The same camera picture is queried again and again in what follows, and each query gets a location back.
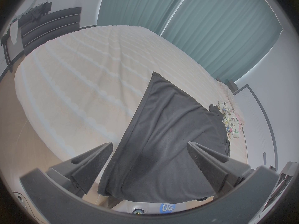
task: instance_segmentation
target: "teal curtain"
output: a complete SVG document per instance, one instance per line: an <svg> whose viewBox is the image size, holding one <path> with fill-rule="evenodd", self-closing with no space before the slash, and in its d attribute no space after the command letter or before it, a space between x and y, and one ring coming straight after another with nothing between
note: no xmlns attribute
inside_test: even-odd
<svg viewBox="0 0 299 224"><path fill-rule="evenodd" d="M267 54L281 30L265 0L184 0L162 37L212 77L236 81Z"/></svg>
<svg viewBox="0 0 299 224"><path fill-rule="evenodd" d="M102 0L97 26L141 26L160 34L180 1Z"/></svg>

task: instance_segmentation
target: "power cord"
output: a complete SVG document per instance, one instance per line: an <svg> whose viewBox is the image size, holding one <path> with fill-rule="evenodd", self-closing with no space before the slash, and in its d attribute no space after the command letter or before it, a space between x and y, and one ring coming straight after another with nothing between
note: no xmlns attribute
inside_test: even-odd
<svg viewBox="0 0 299 224"><path fill-rule="evenodd" d="M13 192L13 193L22 195L22 196L24 197L24 199L26 200L27 205L28 205L28 207L30 208L30 211L32 212L32 216L35 218L35 220L36 220L36 221L39 220L41 223L46 224L46 223L42 222L40 219L38 219L38 218L34 215L32 209L31 209L31 207L30 207L30 205L29 205L29 202L27 201L26 197L25 197L22 193L19 193L19 192Z"/></svg>

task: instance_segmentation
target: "blue logo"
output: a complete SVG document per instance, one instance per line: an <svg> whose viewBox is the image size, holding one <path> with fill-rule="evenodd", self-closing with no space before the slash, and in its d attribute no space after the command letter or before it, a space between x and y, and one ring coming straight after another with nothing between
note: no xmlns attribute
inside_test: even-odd
<svg viewBox="0 0 299 224"><path fill-rule="evenodd" d="M175 204L170 204L170 203L162 203L160 206L160 213L164 214L164 213L171 213L174 208L176 207Z"/></svg>

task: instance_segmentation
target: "floor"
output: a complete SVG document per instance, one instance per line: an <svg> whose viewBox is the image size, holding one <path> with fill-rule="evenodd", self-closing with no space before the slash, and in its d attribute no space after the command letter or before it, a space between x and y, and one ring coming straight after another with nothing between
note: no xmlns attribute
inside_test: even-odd
<svg viewBox="0 0 299 224"><path fill-rule="evenodd" d="M28 212L39 223L47 223L30 202L19 178L34 168L47 171L61 160L39 138L17 99L14 75L23 59L24 56L14 64L13 72L8 71L0 82L0 170L10 189L20 193L15 195L23 199ZM92 204L105 205L106 198L98 195L97 187L98 184L94 183L83 199ZM202 202L187 202L187 209L203 205L212 199L213 197Z"/></svg>

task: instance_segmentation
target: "mattress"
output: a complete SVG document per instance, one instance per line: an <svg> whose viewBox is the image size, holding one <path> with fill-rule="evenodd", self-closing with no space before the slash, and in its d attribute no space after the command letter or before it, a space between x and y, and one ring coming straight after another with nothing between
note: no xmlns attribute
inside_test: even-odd
<svg viewBox="0 0 299 224"><path fill-rule="evenodd" d="M207 110L229 103L218 83L182 50L146 28L125 25L87 28L46 42L22 61L15 87L34 130L65 161L107 142L115 151L153 71ZM247 163L243 134L230 140L230 157Z"/></svg>

